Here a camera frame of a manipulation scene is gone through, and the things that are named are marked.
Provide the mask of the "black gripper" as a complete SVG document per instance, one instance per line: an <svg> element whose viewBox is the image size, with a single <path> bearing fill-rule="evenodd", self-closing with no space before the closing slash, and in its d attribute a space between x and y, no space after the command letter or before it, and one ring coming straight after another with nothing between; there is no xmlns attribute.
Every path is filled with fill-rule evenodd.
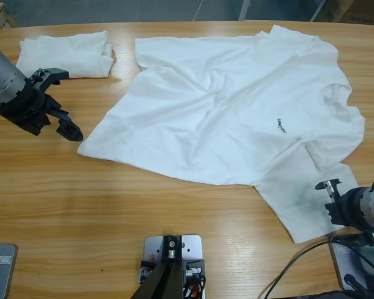
<svg viewBox="0 0 374 299"><path fill-rule="evenodd" d="M27 79L24 88L11 101L0 104L0 115L35 136L41 133L44 126L51 124L47 115L52 115L60 119L56 130L59 135L69 141L81 142L84 137L80 128L72 121L69 113L46 94L51 85L59 84L60 80L54 79L41 82Z"/></svg>
<svg viewBox="0 0 374 299"><path fill-rule="evenodd" d="M328 210L331 223L342 223L345 227L365 227L360 207L360 199L365 190L365 187L357 187L346 192L339 200L339 209L337 202L327 203L325 208Z"/></svg>

